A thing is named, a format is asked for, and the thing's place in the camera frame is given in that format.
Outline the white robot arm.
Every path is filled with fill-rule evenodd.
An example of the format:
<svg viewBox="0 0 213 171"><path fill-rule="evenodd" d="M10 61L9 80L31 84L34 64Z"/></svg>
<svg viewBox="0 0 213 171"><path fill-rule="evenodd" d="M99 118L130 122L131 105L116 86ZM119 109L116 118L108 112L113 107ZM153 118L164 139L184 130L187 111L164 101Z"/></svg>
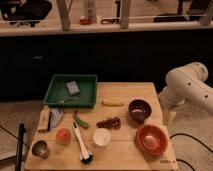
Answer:
<svg viewBox="0 0 213 171"><path fill-rule="evenodd" d="M163 124L169 125L176 116L174 108L190 100L213 116L213 88L205 84L207 67L200 62L170 70L165 77L166 86L159 93Z"/></svg>

